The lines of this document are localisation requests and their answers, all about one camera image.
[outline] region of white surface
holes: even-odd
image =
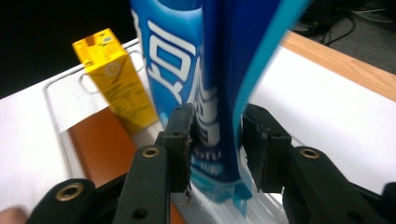
[[[67,178],[43,92],[56,77],[0,100],[0,210],[21,204],[30,213]],[[280,48],[251,103],[326,152],[349,180],[379,192],[396,179],[395,102]]]
[[[268,109],[349,181],[382,192],[396,181],[396,103],[281,48],[250,102]]]

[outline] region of yellow juice box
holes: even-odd
[[[128,52],[110,29],[77,41],[73,49],[130,134],[158,120]]]

